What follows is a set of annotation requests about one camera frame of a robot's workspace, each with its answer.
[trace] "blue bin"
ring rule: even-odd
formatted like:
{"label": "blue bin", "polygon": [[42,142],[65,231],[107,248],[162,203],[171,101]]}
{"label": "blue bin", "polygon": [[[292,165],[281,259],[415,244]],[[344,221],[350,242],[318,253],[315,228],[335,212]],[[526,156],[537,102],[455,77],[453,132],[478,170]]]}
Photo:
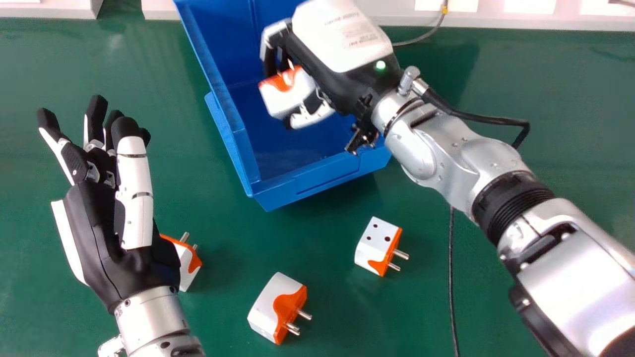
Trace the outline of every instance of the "blue bin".
{"label": "blue bin", "polygon": [[287,130],[267,113],[258,82],[260,33],[290,17],[299,0],[175,0],[211,91],[205,102],[245,193],[265,211],[383,168],[383,138],[358,156],[344,150],[354,118],[334,115]]}

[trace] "led light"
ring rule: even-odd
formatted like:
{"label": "led light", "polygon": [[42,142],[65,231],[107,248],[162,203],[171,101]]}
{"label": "led light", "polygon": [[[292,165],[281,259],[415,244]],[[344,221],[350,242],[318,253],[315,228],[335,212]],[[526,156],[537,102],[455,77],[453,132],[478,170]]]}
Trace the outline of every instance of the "led light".
{"label": "led light", "polygon": [[386,62],[384,61],[377,61],[377,63],[375,63],[375,68],[378,71],[383,71],[384,69],[386,69]]}

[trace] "robotic hand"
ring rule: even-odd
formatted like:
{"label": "robotic hand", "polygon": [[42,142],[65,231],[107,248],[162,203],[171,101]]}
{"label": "robotic hand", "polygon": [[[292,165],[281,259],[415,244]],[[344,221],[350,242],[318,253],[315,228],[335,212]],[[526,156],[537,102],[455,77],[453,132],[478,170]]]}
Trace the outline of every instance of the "robotic hand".
{"label": "robotic hand", "polygon": [[[356,117],[348,151],[383,135],[412,181],[482,228],[516,282],[512,304],[547,354],[635,354],[635,255],[556,198],[512,146],[462,120],[511,119],[452,109],[416,67],[402,70],[389,38],[350,0],[306,1],[265,28],[265,77],[276,70],[278,49],[313,78],[326,104]],[[294,100],[280,92],[263,95],[268,109],[271,98]]]}
{"label": "robotic hand", "polygon": [[113,314],[119,335],[99,356],[204,356],[178,299],[180,261],[159,237],[145,147],[147,130],[119,111],[102,127],[108,103],[94,96],[84,116],[83,147],[61,131],[54,113],[37,112],[39,132],[71,188],[51,203],[75,277]]}

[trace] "cable connector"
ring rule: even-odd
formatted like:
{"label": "cable connector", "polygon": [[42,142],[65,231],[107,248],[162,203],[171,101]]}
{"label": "cable connector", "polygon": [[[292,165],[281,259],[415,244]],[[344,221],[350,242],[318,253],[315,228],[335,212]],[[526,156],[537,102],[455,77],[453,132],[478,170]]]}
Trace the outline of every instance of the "cable connector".
{"label": "cable connector", "polygon": [[377,217],[370,219],[364,234],[355,249],[355,264],[379,276],[384,276],[388,268],[400,271],[392,263],[393,256],[408,260],[410,256],[397,249],[401,228]]}
{"label": "cable connector", "polygon": [[300,328],[293,324],[300,315],[307,320],[312,316],[302,311],[307,300],[307,287],[276,273],[251,307],[247,321],[252,330],[280,345],[287,332],[299,336]]}
{"label": "cable connector", "polygon": [[161,238],[174,244],[174,247],[177,249],[178,259],[181,261],[181,284],[178,286],[178,289],[182,292],[186,292],[190,285],[192,285],[196,274],[198,274],[203,266],[203,262],[196,253],[198,245],[189,245],[186,243],[187,239],[190,238],[189,232],[183,233],[183,236],[181,236],[181,239],[178,241],[165,234],[161,234]]}

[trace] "green table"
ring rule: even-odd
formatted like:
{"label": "green table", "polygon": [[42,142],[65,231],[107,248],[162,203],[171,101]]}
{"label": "green table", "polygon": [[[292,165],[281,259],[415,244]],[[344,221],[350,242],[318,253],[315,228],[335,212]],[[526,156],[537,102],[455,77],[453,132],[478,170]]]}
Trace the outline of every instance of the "green table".
{"label": "green table", "polygon": [[[418,30],[391,29],[395,39]],[[460,109],[531,120],[521,153],[535,173],[635,248],[633,34],[443,29],[398,50],[402,64]],[[244,195],[203,101],[209,87],[178,22],[146,22],[134,1],[98,21],[0,20],[0,355],[93,356],[114,319],[73,277],[49,202],[68,183],[36,130],[47,107],[81,139],[104,95],[152,133],[156,220],[187,230],[204,267],[181,301],[211,356],[450,356],[448,207],[387,168],[274,212]],[[510,140],[514,129],[474,127]],[[372,215],[403,227],[411,259],[376,277],[353,264]],[[457,219],[455,293],[465,356],[540,356],[507,301],[512,279],[465,217]],[[247,313],[276,272],[306,284],[310,323],[275,346]]]}

